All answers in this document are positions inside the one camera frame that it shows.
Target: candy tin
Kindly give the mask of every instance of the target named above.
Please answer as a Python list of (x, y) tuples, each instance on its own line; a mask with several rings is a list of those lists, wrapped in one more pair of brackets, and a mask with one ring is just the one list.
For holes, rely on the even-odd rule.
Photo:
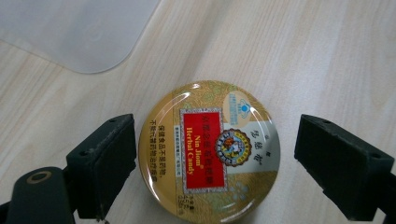
[(140, 135), (146, 184), (169, 212), (193, 223), (234, 221), (266, 197), (280, 160), (276, 127), (248, 92), (199, 81), (166, 95)]

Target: red label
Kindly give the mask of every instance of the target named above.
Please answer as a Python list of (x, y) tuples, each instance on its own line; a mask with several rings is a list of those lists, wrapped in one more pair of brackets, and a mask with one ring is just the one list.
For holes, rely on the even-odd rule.
[(221, 133), (220, 116), (220, 112), (183, 114), (187, 189), (225, 186), (223, 163), (215, 150)]

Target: translucent plastic mat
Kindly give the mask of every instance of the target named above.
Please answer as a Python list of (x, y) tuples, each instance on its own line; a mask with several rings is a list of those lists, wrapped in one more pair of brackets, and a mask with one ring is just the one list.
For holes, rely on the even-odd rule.
[(0, 39), (80, 73), (125, 59), (159, 0), (0, 0)]

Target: wood grain surface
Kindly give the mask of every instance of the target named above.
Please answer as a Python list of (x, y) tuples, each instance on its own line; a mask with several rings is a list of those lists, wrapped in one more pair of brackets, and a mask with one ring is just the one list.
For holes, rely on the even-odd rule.
[[(130, 56), (104, 73), (74, 73), (0, 42), (0, 203), (21, 175), (65, 167), (107, 119), (134, 113), (138, 138), (166, 93), (203, 79), (256, 96), (280, 137), (276, 183), (238, 223), (349, 223), (293, 158), (301, 114), (396, 157), (396, 1), (162, 0)], [(374, 223), (383, 219), (378, 211)], [(185, 223), (155, 201), (138, 169), (107, 220)]]

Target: emblem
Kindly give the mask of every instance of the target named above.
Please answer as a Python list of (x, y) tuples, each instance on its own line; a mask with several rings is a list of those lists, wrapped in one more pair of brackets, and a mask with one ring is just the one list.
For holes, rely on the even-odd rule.
[(216, 154), (227, 166), (242, 165), (251, 154), (250, 139), (240, 130), (226, 130), (216, 141)]

